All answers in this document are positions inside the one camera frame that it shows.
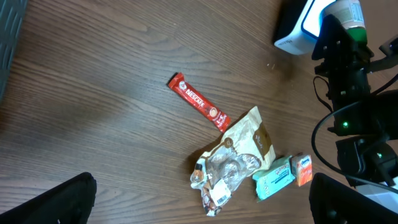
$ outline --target nescafe coffee stick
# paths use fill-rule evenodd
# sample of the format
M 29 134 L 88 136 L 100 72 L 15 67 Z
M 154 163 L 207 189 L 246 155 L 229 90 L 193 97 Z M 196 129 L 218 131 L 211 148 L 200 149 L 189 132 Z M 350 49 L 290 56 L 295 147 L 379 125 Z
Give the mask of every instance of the nescafe coffee stick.
M 194 108 L 196 108 L 207 119 L 223 133 L 231 122 L 231 118 L 215 107 L 210 101 L 202 96 L 196 89 L 184 80 L 184 75 L 180 72 L 169 82 L 169 87 Z

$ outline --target gold label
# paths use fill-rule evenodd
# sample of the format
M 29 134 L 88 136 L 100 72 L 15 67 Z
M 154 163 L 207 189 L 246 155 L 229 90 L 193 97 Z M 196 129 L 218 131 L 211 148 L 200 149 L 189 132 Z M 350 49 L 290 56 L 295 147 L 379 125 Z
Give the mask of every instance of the gold label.
M 256 143 L 256 146 L 262 156 L 263 159 L 266 159 L 266 154 L 269 152 L 269 148 L 271 147 L 271 138 L 261 122 L 259 129 L 257 129 L 253 134 L 253 141 Z

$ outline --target wooden table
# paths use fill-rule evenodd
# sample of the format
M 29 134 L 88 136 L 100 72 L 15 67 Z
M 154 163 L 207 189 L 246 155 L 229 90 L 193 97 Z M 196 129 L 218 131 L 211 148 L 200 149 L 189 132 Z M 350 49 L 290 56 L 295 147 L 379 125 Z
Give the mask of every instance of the wooden table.
M 398 2 L 361 3 L 381 58 Z M 0 212 L 88 171 L 98 183 L 90 223 L 312 223 L 310 184 L 257 203 L 251 179 L 206 217 L 189 176 L 220 132 L 166 85 L 183 72 L 233 120 L 257 105 L 276 153 L 310 153 L 314 172 L 346 184 L 310 146 L 328 112 L 312 86 L 320 62 L 273 46 L 281 4 L 30 0 L 0 108 Z M 396 73 L 369 81 L 376 89 Z M 324 128 L 317 140 L 334 165 L 337 139 Z

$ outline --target transparent wrapper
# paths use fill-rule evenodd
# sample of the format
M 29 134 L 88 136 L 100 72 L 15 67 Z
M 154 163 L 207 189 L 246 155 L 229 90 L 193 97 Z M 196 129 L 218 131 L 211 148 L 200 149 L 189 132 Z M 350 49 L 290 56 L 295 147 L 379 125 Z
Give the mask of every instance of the transparent wrapper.
M 215 216 L 243 179 L 269 169 L 274 159 L 271 139 L 256 106 L 224 133 L 215 148 L 200 156 L 191 187 L 201 190 L 206 214 Z

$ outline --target small box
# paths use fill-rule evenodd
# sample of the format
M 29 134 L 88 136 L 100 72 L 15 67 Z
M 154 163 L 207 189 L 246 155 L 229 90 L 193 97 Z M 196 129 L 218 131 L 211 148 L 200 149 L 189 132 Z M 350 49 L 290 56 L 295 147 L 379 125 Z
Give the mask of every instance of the small box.
M 301 187 L 312 180 L 312 160 L 310 155 L 299 155 L 292 158 L 292 173 L 296 184 Z

